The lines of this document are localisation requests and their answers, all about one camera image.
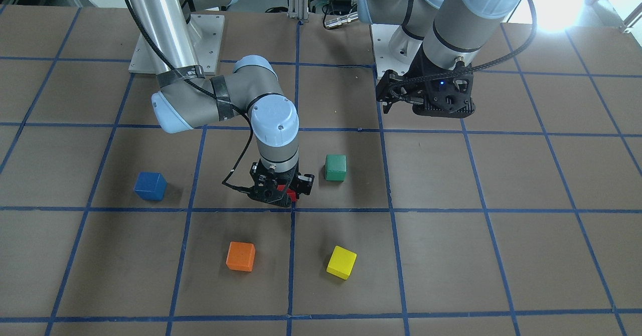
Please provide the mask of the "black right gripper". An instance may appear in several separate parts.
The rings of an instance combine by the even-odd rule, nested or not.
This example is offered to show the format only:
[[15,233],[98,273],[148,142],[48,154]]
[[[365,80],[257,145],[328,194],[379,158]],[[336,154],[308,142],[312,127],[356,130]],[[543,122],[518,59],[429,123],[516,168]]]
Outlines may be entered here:
[[291,207],[291,199],[285,191],[279,191],[278,185],[289,186],[296,192],[297,199],[300,195],[310,195],[315,176],[312,174],[301,174],[298,165],[286,172],[276,172],[267,169],[261,162],[254,162],[250,176],[254,185],[249,190],[249,198],[259,203],[270,204],[278,207]]

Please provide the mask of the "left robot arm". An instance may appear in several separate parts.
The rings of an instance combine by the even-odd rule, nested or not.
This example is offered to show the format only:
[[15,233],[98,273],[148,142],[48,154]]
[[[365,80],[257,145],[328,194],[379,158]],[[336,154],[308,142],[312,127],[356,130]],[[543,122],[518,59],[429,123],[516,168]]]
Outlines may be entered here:
[[[358,0],[358,17],[367,24],[400,26],[421,44],[408,71],[386,70],[376,86],[376,100],[388,113],[395,103],[412,105],[419,116],[464,118],[475,112],[474,73],[506,62],[524,51],[536,36],[499,59],[472,62],[520,0]],[[527,0],[532,19],[536,9]]]

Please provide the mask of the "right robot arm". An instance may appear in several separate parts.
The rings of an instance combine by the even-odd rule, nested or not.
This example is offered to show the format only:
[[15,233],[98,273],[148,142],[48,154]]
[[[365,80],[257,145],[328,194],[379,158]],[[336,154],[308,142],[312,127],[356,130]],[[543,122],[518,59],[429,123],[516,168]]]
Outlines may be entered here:
[[270,62],[259,55],[236,61],[232,72],[219,71],[222,14],[204,10],[227,7],[236,0],[124,0],[138,30],[142,52],[131,72],[149,62],[159,90],[151,106],[160,127],[178,133],[241,116],[250,128],[259,160],[249,171],[250,187],[223,185],[259,203],[289,208],[309,195],[314,176],[299,172],[299,118],[281,89]]

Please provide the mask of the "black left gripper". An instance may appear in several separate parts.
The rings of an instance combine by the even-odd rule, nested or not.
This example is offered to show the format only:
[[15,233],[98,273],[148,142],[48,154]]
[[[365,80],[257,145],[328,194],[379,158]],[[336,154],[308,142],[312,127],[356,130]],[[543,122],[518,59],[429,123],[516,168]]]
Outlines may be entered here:
[[436,65],[425,58],[414,59],[406,75],[393,69],[385,71],[376,85],[376,100],[382,103],[382,112],[388,114],[395,103],[403,101],[411,104],[417,115],[436,115],[436,108],[428,101],[427,83],[415,80],[432,75],[436,75]]

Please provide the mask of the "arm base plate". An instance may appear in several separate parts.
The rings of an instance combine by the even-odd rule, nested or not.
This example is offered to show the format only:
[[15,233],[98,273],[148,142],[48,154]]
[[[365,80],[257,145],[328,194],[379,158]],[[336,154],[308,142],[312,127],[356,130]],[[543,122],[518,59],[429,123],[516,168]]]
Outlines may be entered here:
[[[223,15],[192,15],[188,24],[182,19],[154,19],[152,23],[144,19],[142,23],[149,38],[173,66],[197,64],[207,76],[218,72],[223,28],[226,23]],[[168,67],[140,35],[128,70],[131,73],[156,75],[167,71]]]
[[405,75],[422,40],[407,35],[398,25],[373,24],[371,34],[377,79],[380,80],[387,70]]

